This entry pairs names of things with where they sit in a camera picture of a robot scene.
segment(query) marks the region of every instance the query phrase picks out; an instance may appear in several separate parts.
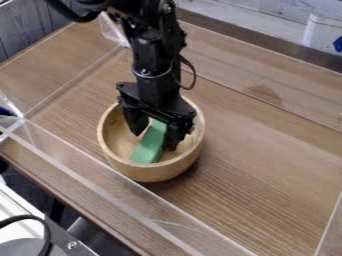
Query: green object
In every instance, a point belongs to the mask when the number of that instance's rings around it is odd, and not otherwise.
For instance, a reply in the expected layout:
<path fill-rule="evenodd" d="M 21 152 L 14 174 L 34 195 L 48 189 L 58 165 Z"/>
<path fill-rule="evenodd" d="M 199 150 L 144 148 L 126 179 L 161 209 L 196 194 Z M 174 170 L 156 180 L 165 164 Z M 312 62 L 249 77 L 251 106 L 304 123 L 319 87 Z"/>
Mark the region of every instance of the green object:
<path fill-rule="evenodd" d="M 153 120 L 144 136 L 136 145 L 129 160 L 137 164 L 149 164 L 158 161 L 162 150 L 165 124 Z"/>

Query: wood grain surface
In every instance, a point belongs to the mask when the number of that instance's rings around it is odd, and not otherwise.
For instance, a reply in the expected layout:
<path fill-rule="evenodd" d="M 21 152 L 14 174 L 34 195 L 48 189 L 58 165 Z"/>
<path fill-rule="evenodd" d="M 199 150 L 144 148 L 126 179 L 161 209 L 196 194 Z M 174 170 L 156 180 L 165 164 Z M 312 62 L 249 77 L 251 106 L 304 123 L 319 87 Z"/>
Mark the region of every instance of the wood grain surface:
<path fill-rule="evenodd" d="M 73 33 L 81 31 L 84 26 L 90 25 L 76 25 L 69 33 L 65 32 L 64 40 L 73 38 Z M 336 74 L 280 55 L 275 60 L 269 59 L 267 57 L 275 55 L 267 55 L 253 46 L 243 45 L 239 48 L 236 44 L 227 46 L 217 41 L 220 50 L 215 51 L 215 43 L 203 36 L 205 32 L 199 30 L 191 33 L 196 43 L 203 45 L 201 53 L 207 54 L 208 50 L 209 56 L 205 55 L 205 58 L 217 60 L 207 62 L 211 63 L 207 66 L 208 74 L 223 72 L 215 63 L 235 57 L 243 62 L 225 70 L 228 81 L 245 82 L 237 72 L 243 65 L 247 77 L 257 78 L 267 74 L 272 80 L 291 85 L 316 86 L 316 94 L 323 91 L 324 85 L 327 96 L 332 97 L 331 101 L 336 100 L 336 83 L 340 81 Z M 62 44 L 64 40 L 57 38 L 56 44 Z M 252 59 L 244 56 L 247 52 L 253 52 Z M 57 60 L 58 51 L 53 47 L 46 46 L 41 54 L 49 54 L 49 58 Z M 68 90 L 54 95 L 29 114 L 36 124 L 104 163 L 106 160 L 96 140 L 96 126 L 102 112 L 116 100 L 114 82 L 132 80 L 129 66 L 129 51 L 113 52 L 96 69 L 72 82 Z M 317 81 L 303 72 L 307 69 L 317 72 L 312 74 Z M 14 70 L 20 70 L 20 67 L 13 66 L 11 72 Z M 56 75 L 48 70 L 44 72 L 45 75 Z M 184 82 L 189 82 L 189 79 L 191 75 L 184 73 Z M 17 86 L 18 91 L 24 89 L 20 83 L 11 85 Z M 205 117 L 201 156 L 184 175 L 145 187 L 257 255 L 312 255 L 342 190 L 340 134 L 203 78 L 184 95 L 199 105 Z M 166 252 L 173 247 L 162 239 L 146 235 L 148 239 L 157 241 L 148 246 L 150 240 L 130 234 L 129 229 L 134 231 L 136 227 L 124 216 L 117 214 L 106 219 L 114 215 L 114 209 L 105 202 L 97 204 L 100 199 L 86 188 L 70 183 L 68 177 L 61 177 L 15 143 L 7 141 L 2 144 L 1 155 L 110 234 L 124 237 L 125 242 L 129 240 L 146 253 L 177 253 Z M 114 186 L 108 174 L 94 175 L 93 170 L 85 167 L 82 174 L 98 184 L 102 182 L 105 189 Z M 124 230 L 120 225 L 126 221 L 130 226 Z"/>

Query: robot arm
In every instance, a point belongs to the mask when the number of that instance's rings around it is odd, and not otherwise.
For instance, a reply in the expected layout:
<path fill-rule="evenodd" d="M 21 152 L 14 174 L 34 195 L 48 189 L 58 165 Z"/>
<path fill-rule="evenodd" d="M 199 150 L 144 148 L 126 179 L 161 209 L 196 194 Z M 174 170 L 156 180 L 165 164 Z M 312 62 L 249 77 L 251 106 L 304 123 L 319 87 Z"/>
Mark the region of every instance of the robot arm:
<path fill-rule="evenodd" d="M 178 89 L 192 89 L 195 68 L 181 57 L 185 33 L 181 30 L 172 0 L 74 0 L 86 10 L 73 13 L 60 0 L 46 0 L 74 22 L 93 20 L 106 11 L 118 22 L 133 52 L 132 72 L 136 83 L 118 82 L 118 103 L 130 132 L 137 136 L 148 126 L 148 117 L 166 124 L 164 148 L 174 150 L 185 134 L 193 130 L 195 110 Z M 189 87 L 180 84 L 180 63 L 193 71 Z"/>

